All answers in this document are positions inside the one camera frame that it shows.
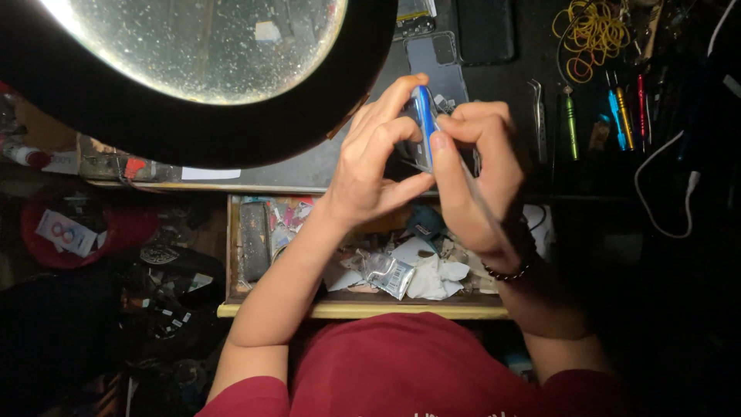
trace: barcode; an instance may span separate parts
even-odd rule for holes
[[[388,281],[387,287],[390,290],[396,291],[397,289],[399,289],[399,282],[402,280],[402,274],[406,270],[407,269],[403,266],[398,266],[396,268],[396,270],[391,275],[391,279]]]

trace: black phone case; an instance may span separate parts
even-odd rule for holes
[[[514,58],[511,0],[455,0],[455,9],[462,64],[502,64]]]

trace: red t-shirt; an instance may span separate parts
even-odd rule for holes
[[[386,314],[325,328],[299,365],[292,395],[279,379],[228,387],[198,417],[624,416],[627,395],[594,371],[536,388],[495,361],[465,328],[432,313]]]

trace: white cable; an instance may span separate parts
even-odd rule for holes
[[[694,191],[695,187],[697,187],[697,183],[700,181],[700,173],[697,171],[692,171],[690,173],[690,180],[687,183],[687,193],[685,194],[685,212],[687,213],[687,231],[684,234],[671,234],[664,229],[661,229],[659,225],[656,223],[656,220],[654,219],[654,215],[651,213],[651,208],[648,207],[648,203],[646,202],[645,198],[643,198],[643,193],[641,193],[641,188],[638,186],[638,176],[640,175],[641,171],[648,165],[648,163],[655,158],[656,155],[660,154],[663,150],[671,146],[672,143],[676,142],[677,140],[682,137],[682,135],[685,133],[685,131],[679,132],[672,140],[664,144],[661,148],[659,148],[656,152],[654,152],[651,156],[649,156],[646,161],[641,164],[640,167],[636,170],[636,175],[634,177],[634,183],[636,185],[636,192],[638,193],[638,198],[641,199],[641,203],[643,203],[643,206],[646,208],[646,212],[648,213],[648,219],[651,220],[651,224],[654,225],[656,230],[661,232],[665,236],[672,237],[674,239],[684,239],[685,237],[689,236],[692,233],[692,212],[690,211],[690,197],[692,196],[692,192]]]
[[[715,27],[715,30],[713,31],[713,36],[710,37],[710,44],[708,45],[708,56],[710,56],[710,54],[713,53],[713,46],[715,45],[715,38],[718,37],[718,32],[720,32],[720,28],[723,26],[723,23],[725,23],[725,18],[728,17],[728,14],[731,12],[731,9],[734,7],[734,4],[736,4],[736,0],[731,0],[731,2],[728,3],[728,7],[725,8],[725,12],[723,13],[723,16],[720,16],[720,21],[718,22],[718,25]]]

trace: blue smartphone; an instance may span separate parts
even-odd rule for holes
[[[439,127],[437,126],[437,107],[430,89],[424,85],[416,86],[399,115],[409,116],[422,132],[421,142],[403,140],[396,144],[396,148],[402,155],[402,161],[420,171],[432,173],[430,135],[439,130]]]

